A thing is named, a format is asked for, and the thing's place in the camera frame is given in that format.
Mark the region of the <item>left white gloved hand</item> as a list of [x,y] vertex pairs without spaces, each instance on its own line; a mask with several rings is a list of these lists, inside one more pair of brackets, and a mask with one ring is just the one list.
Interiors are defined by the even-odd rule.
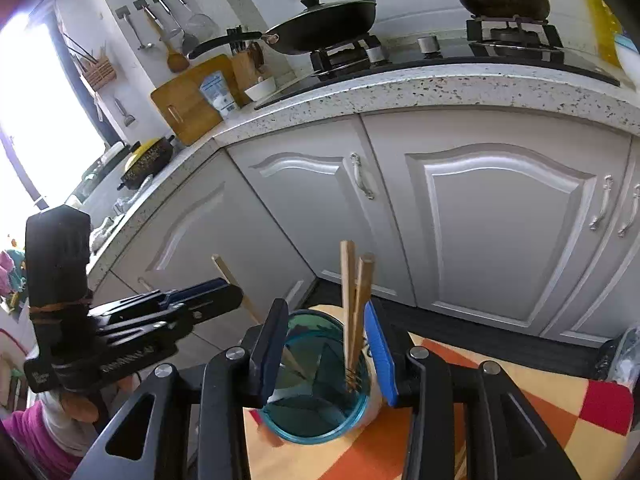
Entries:
[[[135,374],[100,391],[107,422],[139,386],[140,376]],[[100,418],[98,402],[65,390],[37,393],[36,400],[42,404],[44,426],[56,445],[70,455],[84,456],[99,435],[96,429]]]

